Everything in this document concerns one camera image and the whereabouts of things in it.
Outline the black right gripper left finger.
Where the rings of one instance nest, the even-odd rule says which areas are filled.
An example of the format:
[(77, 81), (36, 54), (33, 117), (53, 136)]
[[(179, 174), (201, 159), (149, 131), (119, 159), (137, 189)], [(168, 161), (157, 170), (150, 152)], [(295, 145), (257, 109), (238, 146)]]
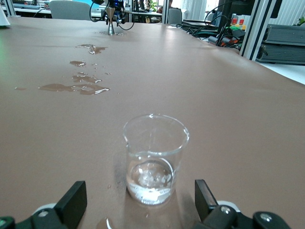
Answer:
[(0, 218), (2, 229), (75, 229), (87, 207), (85, 181), (76, 181), (52, 208), (44, 207), (21, 221), (10, 216)]

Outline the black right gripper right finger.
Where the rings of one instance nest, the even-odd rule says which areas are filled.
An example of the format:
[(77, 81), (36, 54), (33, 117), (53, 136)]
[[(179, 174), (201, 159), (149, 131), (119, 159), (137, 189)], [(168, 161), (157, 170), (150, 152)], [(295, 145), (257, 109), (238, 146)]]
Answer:
[(195, 206), (200, 222), (194, 229), (289, 229), (290, 226), (277, 214), (258, 211), (249, 218), (231, 203), (219, 204), (207, 183), (197, 179), (194, 183)]

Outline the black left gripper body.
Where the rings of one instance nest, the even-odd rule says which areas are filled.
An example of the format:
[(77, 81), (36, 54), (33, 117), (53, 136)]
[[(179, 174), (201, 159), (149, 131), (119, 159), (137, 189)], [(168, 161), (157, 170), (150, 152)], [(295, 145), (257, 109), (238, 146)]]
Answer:
[(124, 13), (123, 0), (108, 0), (108, 7), (113, 8), (115, 13)]

